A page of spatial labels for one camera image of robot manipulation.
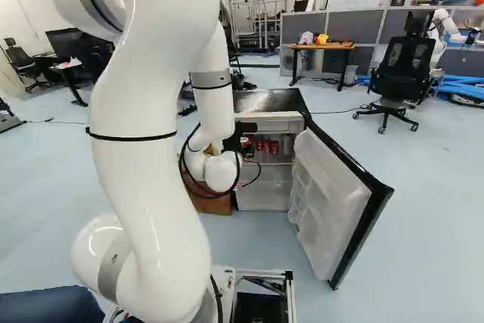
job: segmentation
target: office chair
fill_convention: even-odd
[[[17,44],[13,38],[5,38],[8,48],[5,50],[7,57],[10,59],[10,64],[19,76],[25,76],[34,80],[32,85],[28,85],[25,91],[32,93],[35,87],[44,87],[49,85],[48,82],[40,82],[37,80],[42,73],[41,67],[30,57],[22,47],[15,47]]]
[[[370,110],[357,111],[353,119],[360,115],[383,114],[383,125],[378,132],[384,134],[391,115],[411,124],[411,131],[416,132],[419,124],[405,117],[403,101],[420,104],[425,98],[431,83],[430,59],[434,46],[434,39],[419,36],[391,38],[383,61],[371,73],[368,86],[368,93],[373,91],[382,96],[380,104],[371,103]]]

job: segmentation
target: gray cubicle partition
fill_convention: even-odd
[[[449,75],[484,76],[484,52],[447,49],[439,66]]]
[[[323,33],[325,13],[295,13],[282,18],[281,44],[297,43],[304,32]]]
[[[281,27],[281,75],[289,76],[292,69],[292,51],[288,45],[297,43],[305,31],[327,33],[332,39],[352,39],[357,47],[352,51],[349,63],[358,65],[357,74],[368,74],[378,60],[375,58],[377,46],[385,47],[393,36],[403,36],[407,14],[412,11],[416,15],[428,14],[441,7],[412,6],[389,7],[379,9],[364,9],[357,11],[312,11],[308,13],[283,14]],[[474,7],[446,7],[451,16],[459,19],[468,14],[482,15],[484,10]],[[448,74],[462,76],[484,76],[484,49],[472,47],[469,51],[460,51],[450,47],[440,61],[440,65]],[[312,63],[312,69],[302,69],[302,75],[307,77],[338,77],[341,70],[341,57],[338,51],[320,51],[320,55]]]
[[[383,10],[330,12],[326,33],[332,39],[351,39],[359,44],[374,45],[382,16]]]

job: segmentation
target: black band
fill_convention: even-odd
[[[119,137],[119,136],[105,136],[98,135],[91,132],[90,128],[85,128],[85,132],[89,134],[94,139],[107,140],[107,141],[153,141],[160,139],[171,138],[176,135],[176,132],[170,132],[169,134],[157,135],[157,136],[135,136],[135,137]]]
[[[232,81],[227,82],[224,85],[218,85],[218,86],[203,87],[203,86],[193,86],[192,84],[191,87],[196,90],[216,90],[216,89],[222,89],[230,84],[232,84]]]
[[[103,11],[98,7],[98,4],[96,3],[95,0],[91,0],[91,3],[92,3],[92,6],[94,7],[94,9],[97,11],[97,13],[99,14],[99,16],[101,18],[103,18],[103,20],[108,23],[110,26],[112,26],[115,30],[117,30],[118,32],[122,33],[123,31],[118,28],[115,24],[113,24],[113,22],[110,21],[110,19],[108,17],[106,17],[106,15],[104,15]]]

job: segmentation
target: open fridge door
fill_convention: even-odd
[[[393,189],[375,179],[311,118],[294,150],[288,218],[316,276],[336,290]]]

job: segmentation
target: light blue floor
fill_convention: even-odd
[[[244,63],[277,63],[245,57]],[[263,88],[287,87],[277,69],[244,69]],[[312,112],[377,100],[363,88],[337,93],[322,82],[299,86]],[[66,89],[8,100],[26,120],[86,121]],[[482,110],[429,100],[409,117],[417,133],[391,120],[315,115],[319,126],[382,182],[394,187],[355,264],[335,293],[316,281],[283,213],[201,216],[217,264],[293,269],[299,322],[409,323],[484,320]],[[179,120],[178,141],[197,121]],[[94,215],[110,209],[98,184],[83,126],[28,124],[0,135],[0,291],[75,284],[70,244]]]

